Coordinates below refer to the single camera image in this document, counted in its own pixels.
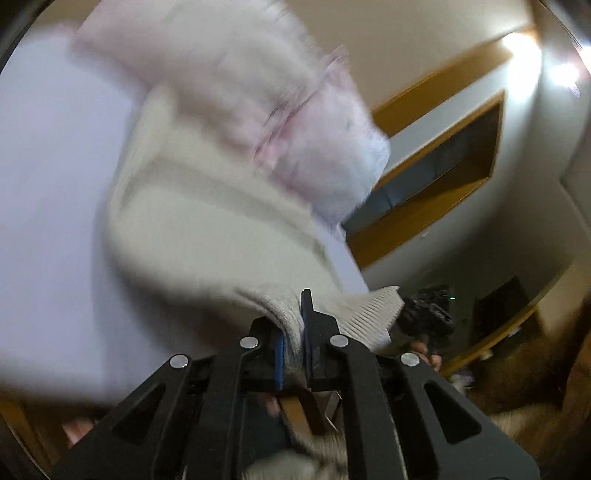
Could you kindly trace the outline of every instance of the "beige fabric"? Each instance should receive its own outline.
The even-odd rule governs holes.
[[[339,291],[309,207],[232,161],[197,121],[177,119],[164,87],[149,95],[128,145],[108,240],[130,274],[170,297],[228,284]]]
[[[102,0],[78,38],[252,158],[318,88],[324,54],[278,0]]]
[[[402,308],[397,287],[345,297],[313,230],[310,209],[220,147],[176,96],[148,96],[108,205],[108,243],[121,268],[169,299],[215,309],[245,332],[259,316],[301,361],[300,294],[370,348]]]
[[[242,480],[347,480],[344,435],[309,436],[291,430],[293,441],[308,455],[290,450],[259,460],[246,469]]]
[[[470,394],[471,400],[480,408],[493,407],[498,410],[499,406],[521,402],[519,408],[493,415],[491,419],[543,468],[550,466],[565,443],[577,435],[591,411],[590,322],[591,303],[587,301],[579,313],[575,328],[565,334],[564,341],[542,338],[522,345],[510,356],[510,361],[517,368],[503,369],[504,362],[495,365],[491,369],[495,374],[493,382],[479,395]],[[583,332],[587,334],[581,345]],[[552,386],[552,382],[544,382],[544,374],[548,376],[554,372],[556,381],[561,383],[562,363],[565,358],[570,358],[572,351],[576,352],[575,348],[580,349],[568,373],[562,405],[541,403],[540,400],[524,405],[523,401],[530,398],[531,394],[545,393]],[[495,397],[506,399],[499,401]]]

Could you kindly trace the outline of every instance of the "pink towel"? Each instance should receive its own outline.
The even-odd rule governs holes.
[[[330,223],[387,162],[346,62],[331,62],[282,1],[102,0],[78,39],[174,86],[186,111]]]

